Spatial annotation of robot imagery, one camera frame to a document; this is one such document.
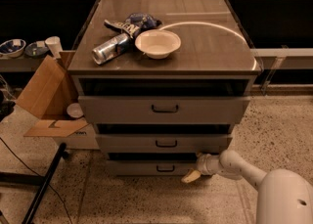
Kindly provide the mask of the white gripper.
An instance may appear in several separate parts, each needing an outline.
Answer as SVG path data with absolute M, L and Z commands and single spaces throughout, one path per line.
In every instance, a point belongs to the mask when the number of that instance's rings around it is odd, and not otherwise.
M 196 153 L 197 170 L 191 169 L 182 179 L 183 183 L 192 183 L 198 180 L 202 175 L 215 175 L 222 171 L 222 165 L 219 161 L 219 156 Z

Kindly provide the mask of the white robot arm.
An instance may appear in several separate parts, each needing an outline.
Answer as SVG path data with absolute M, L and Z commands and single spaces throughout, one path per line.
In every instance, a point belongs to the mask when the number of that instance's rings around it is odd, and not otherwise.
M 256 224 L 313 224 L 313 186 L 286 169 L 265 172 L 245 161 L 237 152 L 219 156 L 198 154 L 196 166 L 182 178 L 184 183 L 202 175 L 244 178 L 258 193 Z

